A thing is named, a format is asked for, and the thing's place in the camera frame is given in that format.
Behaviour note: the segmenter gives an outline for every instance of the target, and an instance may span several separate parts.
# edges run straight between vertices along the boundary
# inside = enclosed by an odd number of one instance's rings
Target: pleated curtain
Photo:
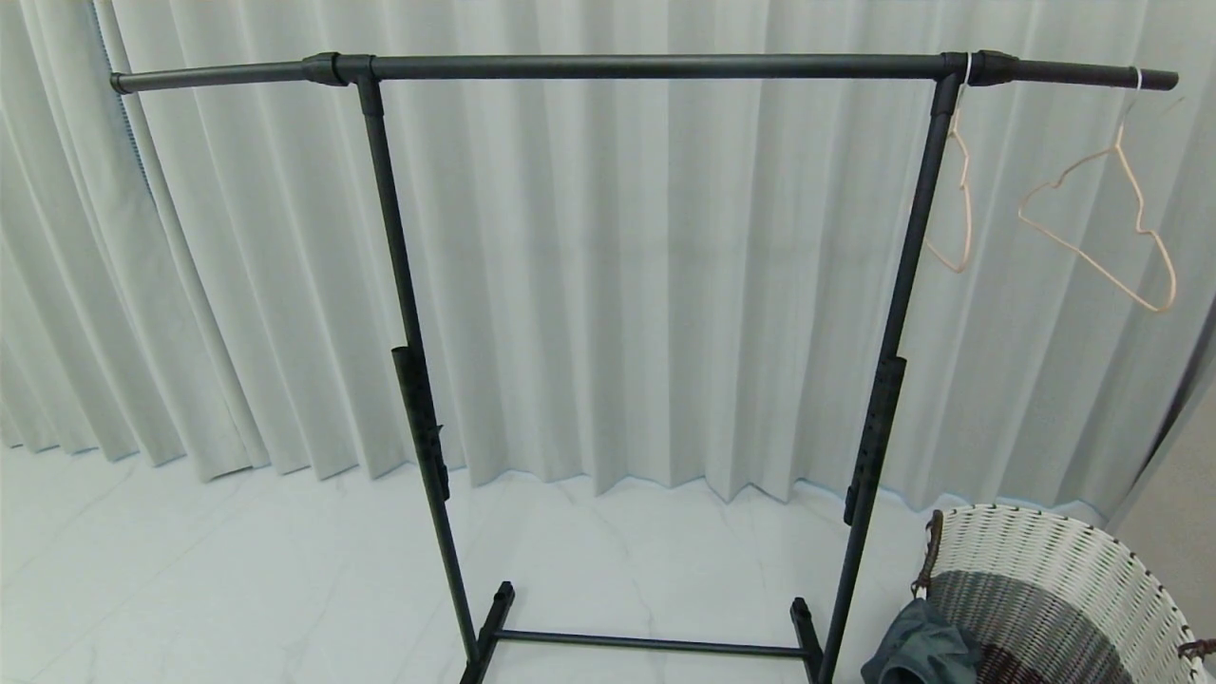
[[[917,506],[948,492],[1113,510],[1152,453],[1216,293],[1210,4],[86,10],[4,9],[21,19],[5,22],[6,63],[27,67],[6,66],[4,89],[10,442],[186,453],[204,480],[268,464],[317,477],[362,465],[376,477],[413,458],[388,354],[404,333],[354,90],[268,84],[119,102],[107,61],[152,71],[328,50],[996,49],[1181,72],[1169,94],[966,91],[974,257],[962,275],[921,260],[883,478]],[[747,484],[786,498],[800,478],[846,487],[930,84],[383,88],[450,466],[467,465],[475,483],[510,469],[587,473],[601,490],[626,476],[705,477],[727,499]],[[1125,150],[1145,225],[1181,280],[1160,315],[1015,214],[1030,187],[1109,145],[1132,99]],[[35,125],[39,135],[26,133]],[[955,259],[959,172],[952,146],[929,228]],[[1149,299],[1164,297],[1165,269],[1132,235],[1135,200],[1116,163],[1087,167],[1030,211]]]

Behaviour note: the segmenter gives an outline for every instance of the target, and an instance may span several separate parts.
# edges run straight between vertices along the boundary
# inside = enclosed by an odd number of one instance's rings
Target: clothes hanger
[[[958,89],[958,99],[955,102],[955,116],[950,119],[950,133],[946,134],[946,140],[953,140],[958,145],[958,151],[963,153],[963,173],[962,178],[958,179],[958,189],[963,191],[963,214],[967,219],[967,228],[963,232],[963,258],[958,264],[953,264],[946,257],[941,256],[941,252],[933,246],[929,239],[925,239],[924,246],[929,248],[929,252],[938,260],[941,262],[946,268],[955,273],[963,273],[967,268],[967,263],[972,259],[972,186],[967,178],[967,169],[972,163],[972,155],[967,151],[967,141],[963,140],[963,134],[958,131],[958,124],[963,118],[963,92],[967,90],[967,83],[972,79],[972,54],[967,54],[967,72],[963,75],[963,85]]]
[[[1136,67],[1136,92],[1137,94],[1139,94],[1141,86],[1143,85],[1143,82],[1144,82],[1144,77],[1141,73],[1139,67]],[[1085,259],[1091,267],[1098,269],[1098,273],[1100,273],[1103,276],[1105,276],[1105,279],[1109,280],[1110,282],[1115,284],[1115,287],[1119,287],[1120,290],[1122,290],[1124,293],[1127,295],[1128,297],[1131,297],[1132,301],[1136,302],[1137,304],[1144,307],[1145,309],[1148,309],[1150,312],[1161,313],[1161,312],[1169,310],[1170,307],[1173,305],[1173,299],[1176,298],[1176,296],[1178,293],[1178,275],[1173,270],[1173,262],[1170,259],[1170,252],[1169,252],[1169,250],[1165,248],[1165,243],[1161,242],[1161,236],[1155,230],[1145,230],[1144,229],[1144,225],[1143,225],[1144,224],[1144,194],[1141,192],[1139,181],[1136,180],[1136,174],[1132,172],[1132,167],[1127,162],[1127,155],[1124,153],[1124,146],[1122,146],[1124,145],[1124,127],[1127,123],[1127,112],[1130,112],[1132,110],[1132,105],[1135,105],[1135,103],[1136,103],[1136,96],[1133,95],[1131,103],[1127,105],[1127,108],[1124,110],[1122,117],[1119,119],[1119,130],[1115,133],[1115,142],[1114,142],[1114,145],[1111,145],[1110,147],[1107,147],[1105,150],[1102,150],[1099,152],[1094,152],[1093,155],[1090,155],[1088,157],[1082,158],[1081,161],[1079,161],[1079,162],[1074,163],[1073,166],[1070,166],[1069,168],[1064,169],[1064,173],[1062,173],[1059,175],[1059,178],[1057,178],[1054,181],[1043,183],[1042,185],[1038,185],[1037,187],[1035,187],[1034,190],[1031,190],[1030,192],[1028,192],[1026,196],[1021,198],[1021,202],[1018,203],[1018,219],[1020,219],[1021,223],[1025,223],[1026,225],[1034,228],[1038,232],[1042,232],[1047,237],[1051,237],[1052,240],[1054,240],[1057,243],[1059,243],[1064,248],[1069,250],[1070,252],[1073,252],[1076,256],[1079,256],[1082,259]],[[1049,229],[1047,229],[1047,226],[1045,226],[1043,224],[1041,224],[1041,223],[1038,223],[1038,222],[1036,222],[1036,220],[1030,219],[1030,218],[1026,217],[1026,204],[1030,203],[1030,198],[1034,197],[1036,194],[1038,194],[1038,191],[1048,189],[1048,187],[1051,187],[1052,190],[1059,189],[1060,185],[1064,185],[1064,179],[1066,179],[1070,173],[1073,173],[1077,168],[1080,168],[1080,167],[1082,167],[1082,166],[1085,166],[1085,164],[1087,164],[1087,163],[1090,163],[1092,161],[1100,159],[1100,158],[1105,157],[1107,155],[1115,155],[1116,157],[1119,157],[1119,164],[1124,169],[1124,175],[1127,176],[1127,180],[1132,184],[1132,190],[1136,192],[1136,225],[1135,225],[1136,234],[1137,235],[1148,235],[1149,237],[1153,239],[1153,242],[1156,245],[1158,252],[1161,253],[1161,259],[1165,262],[1165,268],[1166,268],[1166,270],[1170,274],[1170,296],[1166,298],[1165,303],[1161,304],[1161,305],[1150,304],[1143,297],[1141,297],[1139,295],[1137,295],[1131,287],[1127,287],[1126,285],[1124,285],[1122,281],[1120,281],[1118,277],[1115,277],[1114,275],[1111,275],[1111,273],[1109,270],[1107,270],[1105,268],[1103,268],[1102,264],[1099,264],[1098,262],[1096,262],[1093,259],[1093,257],[1091,257],[1090,254],[1086,254],[1080,247],[1077,247],[1077,246],[1073,245],[1071,242],[1065,241],[1063,237],[1055,235]]]

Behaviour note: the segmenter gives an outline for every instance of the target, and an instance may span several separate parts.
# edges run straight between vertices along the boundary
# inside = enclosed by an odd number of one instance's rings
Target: floor
[[[269,469],[199,484],[96,452],[0,454],[5,684],[429,683],[463,667],[418,471],[317,482]],[[703,481],[544,484],[506,473],[449,510],[479,627],[502,579],[507,626],[796,645],[789,604],[827,630],[848,528],[799,484],[725,504]],[[876,509],[838,683],[907,601],[927,514]],[[503,644],[486,683],[805,682],[798,661]]]

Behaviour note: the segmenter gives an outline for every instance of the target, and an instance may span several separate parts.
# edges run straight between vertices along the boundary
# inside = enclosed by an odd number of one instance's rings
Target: clothes rack
[[[890,309],[883,330],[866,421],[848,489],[844,522],[850,526],[835,605],[822,647],[806,601],[795,598],[790,619],[798,646],[719,644],[671,639],[640,639],[595,634],[565,634],[507,629],[506,619],[514,589],[503,582],[494,594],[482,629],[474,632],[468,596],[460,571],[445,501],[450,498],[439,424],[427,375],[423,338],[410,276],[410,260],[398,206],[388,134],[384,128],[384,80],[454,79],[901,79],[935,83],[929,110],[929,130],[921,158],[916,192],[895,273]],[[311,82],[332,86],[355,85],[367,128],[376,189],[388,237],[389,258],[396,281],[398,302],[405,324],[406,346],[392,351],[410,430],[417,450],[430,517],[435,527],[451,592],[456,622],[466,655],[461,684],[485,677],[495,646],[501,641],[530,641],[579,646],[609,646],[796,658],[806,667],[811,684],[829,684],[835,671],[849,609],[852,605],[874,497],[890,438],[906,359],[899,357],[900,336],[907,318],[917,262],[924,242],[929,209],[946,148],[950,120],[959,89],[1012,82],[1038,82],[1111,88],[1170,90],[1178,83],[1173,72],[1066,62],[1020,60],[1003,52],[942,52],[940,55],[513,55],[513,56],[413,56],[379,57],[322,52],[294,62],[202,67],[147,73],[113,73],[111,86],[120,94],[204,85],[275,82]]]

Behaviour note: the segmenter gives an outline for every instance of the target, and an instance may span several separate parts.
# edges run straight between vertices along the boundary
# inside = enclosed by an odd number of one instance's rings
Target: laundry basket
[[[1118,539],[1003,505],[934,511],[912,583],[983,645],[980,684],[1206,684],[1182,611]]]

